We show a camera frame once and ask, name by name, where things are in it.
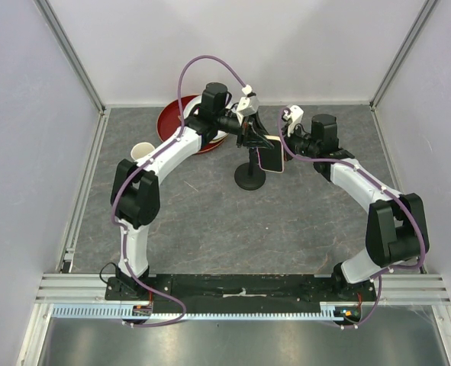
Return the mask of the pink smartphone black screen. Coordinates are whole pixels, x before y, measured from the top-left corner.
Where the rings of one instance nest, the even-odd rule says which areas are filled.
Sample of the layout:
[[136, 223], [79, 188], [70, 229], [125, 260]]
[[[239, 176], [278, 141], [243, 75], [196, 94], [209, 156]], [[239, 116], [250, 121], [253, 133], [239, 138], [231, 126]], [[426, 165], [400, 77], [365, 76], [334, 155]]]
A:
[[278, 136], [266, 135], [268, 147], [257, 148], [259, 167], [265, 172], [283, 173], [285, 151]]

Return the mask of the black phone stand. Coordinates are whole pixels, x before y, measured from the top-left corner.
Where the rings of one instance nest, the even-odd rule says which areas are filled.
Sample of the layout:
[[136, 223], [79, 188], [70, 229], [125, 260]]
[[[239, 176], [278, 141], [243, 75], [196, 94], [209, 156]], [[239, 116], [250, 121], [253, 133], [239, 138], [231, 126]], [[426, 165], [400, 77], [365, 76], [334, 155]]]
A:
[[234, 172], [237, 186], [246, 191], [255, 191], [266, 182], [266, 173], [259, 167], [256, 148], [249, 149], [249, 160], [239, 165]]

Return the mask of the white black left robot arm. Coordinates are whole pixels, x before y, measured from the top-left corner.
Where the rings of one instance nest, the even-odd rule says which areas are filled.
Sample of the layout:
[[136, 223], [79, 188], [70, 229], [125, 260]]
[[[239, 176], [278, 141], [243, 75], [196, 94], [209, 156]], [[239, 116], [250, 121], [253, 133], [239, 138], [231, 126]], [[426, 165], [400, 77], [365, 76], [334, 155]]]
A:
[[118, 163], [111, 193], [112, 221], [121, 230], [121, 257], [116, 276], [122, 291], [132, 300], [146, 296], [149, 271], [149, 226], [160, 209], [159, 186], [188, 157], [208, 145], [218, 132], [237, 136], [237, 144], [249, 149], [272, 149], [258, 120], [259, 100], [250, 85], [235, 110], [228, 108], [226, 85], [212, 82], [201, 94], [196, 112], [182, 118], [175, 133], [136, 162]]

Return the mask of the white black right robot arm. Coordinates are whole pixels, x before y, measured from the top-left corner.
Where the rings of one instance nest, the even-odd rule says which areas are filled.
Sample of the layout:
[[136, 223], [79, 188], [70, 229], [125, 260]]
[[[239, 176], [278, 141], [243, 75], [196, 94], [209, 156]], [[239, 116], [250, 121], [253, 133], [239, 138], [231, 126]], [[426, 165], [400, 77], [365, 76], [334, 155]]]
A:
[[367, 213], [365, 246], [334, 267], [332, 295], [348, 300], [358, 291], [358, 284], [395, 269], [422, 267], [430, 242], [421, 197], [384, 184], [341, 148], [336, 117], [317, 114], [306, 131], [301, 124], [303, 114], [297, 105], [281, 113], [278, 130], [286, 159], [312, 163], [317, 173], [342, 188]]

